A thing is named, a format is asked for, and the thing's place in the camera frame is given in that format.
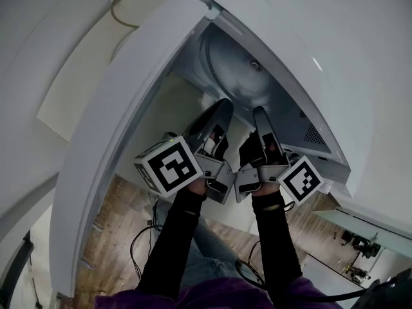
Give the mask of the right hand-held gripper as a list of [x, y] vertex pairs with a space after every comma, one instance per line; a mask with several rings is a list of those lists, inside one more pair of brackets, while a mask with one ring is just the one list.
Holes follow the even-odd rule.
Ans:
[[322, 177], [306, 156], [290, 163], [263, 107], [254, 108], [252, 114], [257, 131], [239, 148], [240, 168], [234, 182], [236, 201], [241, 203], [263, 184], [273, 183], [282, 186], [300, 205], [323, 185]]

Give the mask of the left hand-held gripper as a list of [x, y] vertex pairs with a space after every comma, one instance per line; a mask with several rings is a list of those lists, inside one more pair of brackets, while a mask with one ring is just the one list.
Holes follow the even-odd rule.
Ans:
[[235, 176], [224, 153], [233, 103], [223, 98], [198, 116], [180, 136], [152, 145], [133, 160], [149, 191], [168, 198], [197, 178], [206, 181], [208, 198], [224, 204]]

